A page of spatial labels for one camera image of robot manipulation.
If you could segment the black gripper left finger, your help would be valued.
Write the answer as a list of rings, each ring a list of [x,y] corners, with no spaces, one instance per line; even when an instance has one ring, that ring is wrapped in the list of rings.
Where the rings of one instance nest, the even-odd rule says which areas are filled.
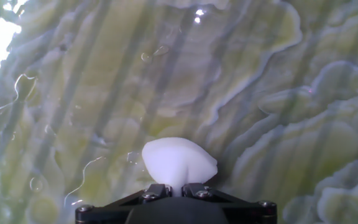
[[[103,207],[82,205],[75,210],[76,224],[125,224],[130,212],[143,204],[172,196],[172,188],[165,184],[151,184]]]

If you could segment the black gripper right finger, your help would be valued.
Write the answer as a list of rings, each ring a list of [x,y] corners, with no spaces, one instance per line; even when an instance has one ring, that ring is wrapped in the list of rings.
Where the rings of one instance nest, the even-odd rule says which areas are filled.
[[[203,184],[186,184],[182,196],[214,205],[218,211],[207,208],[207,212],[224,218],[228,223],[277,224],[277,204],[269,200],[247,202]]]

